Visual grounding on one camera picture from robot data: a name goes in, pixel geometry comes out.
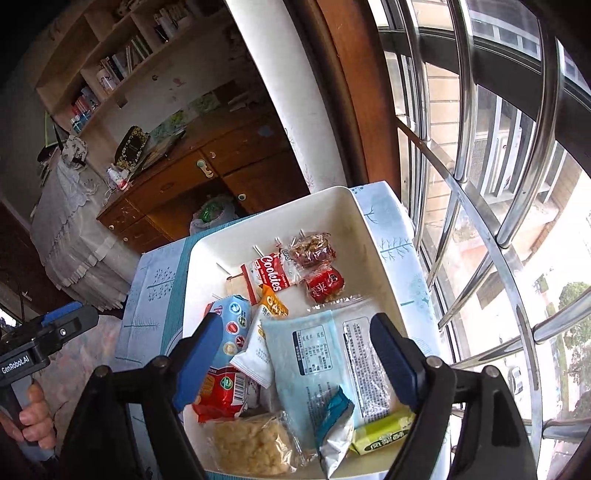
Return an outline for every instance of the blue tablecloth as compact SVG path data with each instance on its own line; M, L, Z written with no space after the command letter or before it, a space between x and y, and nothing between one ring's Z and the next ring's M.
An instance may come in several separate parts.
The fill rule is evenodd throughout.
M392 290L400 303L408 336L425 355L443 356L433 305L413 247L413 228L403 206L386 182L355 187L351 191L374 236ZM125 308L113 369L145 365L156 355L168 354L182 337L191 249L199 239L220 228L190 236L142 256ZM158 478L141 408L131 406L131 415L144 466L153 473L153 478ZM449 443L446 442L432 479L447 478L448 471ZM363 478L379 477L368 475Z

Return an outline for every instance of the wooden drawer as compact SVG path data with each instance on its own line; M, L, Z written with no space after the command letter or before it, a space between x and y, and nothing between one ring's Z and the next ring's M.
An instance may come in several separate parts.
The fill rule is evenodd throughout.
M202 168L197 166L199 161L205 161L204 168L208 171L210 177L207 177ZM166 170L137 187L137 189L133 189L128 198L140 211L148 213L153 208L165 204L182 192L186 192L216 176L217 174L211 168L209 162L204 159L202 152L197 150L178 160Z
M203 147L213 168L225 175L290 147L276 116L265 116Z
M146 217L123 230L119 238L139 254L170 243Z
M223 177L248 213L258 213L310 193L291 150Z
M143 216L144 214L126 199L122 199L113 208L100 215L97 220L113 233L120 233Z

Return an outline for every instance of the finger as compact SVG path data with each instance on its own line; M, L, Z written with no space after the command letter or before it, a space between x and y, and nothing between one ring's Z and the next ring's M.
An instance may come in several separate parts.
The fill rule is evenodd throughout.
M23 425L35 425L49 417L49 407L44 401L31 403L19 413Z
M56 443L56 435L52 430L50 435L48 435L47 437L43 437L41 440L39 440L39 447L49 450L55 447Z
M51 435L53 432L53 422L50 418L46 418L45 420L31 425L22 431L22 435L29 441L29 442L38 442L42 438L45 438Z
M31 386L27 389L27 395L31 403L38 403L45 400L45 394L43 393L43 389L41 388L41 385L39 385L37 382L33 382Z
M2 412L0 412L0 424L10 438L17 442L22 442L23 438L21 431L17 428L14 422Z

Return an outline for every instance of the bottle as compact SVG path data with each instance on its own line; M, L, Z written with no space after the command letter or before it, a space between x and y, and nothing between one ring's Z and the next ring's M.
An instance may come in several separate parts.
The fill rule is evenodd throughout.
M129 186L129 183L127 182L127 180L125 180L121 176L121 173L119 173L119 171L117 170L117 167L115 167L113 164L111 164L111 166L109 168L107 168L107 175L109 176L109 178L111 180L113 180L113 182L115 183L115 185L117 185L117 188L119 190L123 191Z

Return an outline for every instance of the window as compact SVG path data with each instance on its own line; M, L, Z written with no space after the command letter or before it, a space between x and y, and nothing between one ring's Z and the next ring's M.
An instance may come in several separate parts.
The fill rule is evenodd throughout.
M446 361L452 359L456 368L480 371L493 364L501 370L530 433L538 475L553 479L591 424L591 315L581 317L591 307L591 179L576 159L584 148L566 137L543 140L535 134L545 128L535 118L540 108L548 117L557 116L548 103L542 105L541 93L540 60L552 47L541 50L538 21L518 0L467 0L469 18L456 24L472 26L476 48L484 48L478 46L483 40L498 45L488 50L494 51L493 62L505 68L479 72L475 128L462 135L465 100L457 65L439 63L433 53L451 55L449 50L442 54L449 33L436 30L452 29L447 2L385 3L391 12L397 12L397 5L412 7L394 19L391 28L398 31L382 29L382 36L398 35L390 48L400 44L400 17L412 14L422 27L418 34L428 32L429 41L439 41L441 47L421 52L431 55L422 59L424 86L413 75L422 67L419 60L396 51L385 54L401 122L402 199L422 232L421 265L447 345ZM460 59L469 55L460 53ZM512 68L524 55L529 65L538 66L537 75L526 83ZM588 115L591 92L568 54L564 58L563 75L572 81L565 88L586 105ZM545 88L556 91L556 85ZM421 89L426 99L422 106ZM523 101L528 95L531 103ZM567 97L560 101L569 101ZM421 107L430 114L426 145L418 141L425 127L418 124ZM564 121L558 117L558 123ZM591 116L579 121L588 124ZM462 142L471 146L467 159L457 157ZM417 172L425 153L431 164L421 181ZM466 183L460 184L456 169L463 160ZM445 169L449 173L442 176ZM427 199L422 212L421 197ZM523 318L517 317L518 309ZM518 322L530 329L532 349L523 350L530 337L520 335ZM534 379L528 373L533 363L539 367ZM457 420L450 425L455 445Z

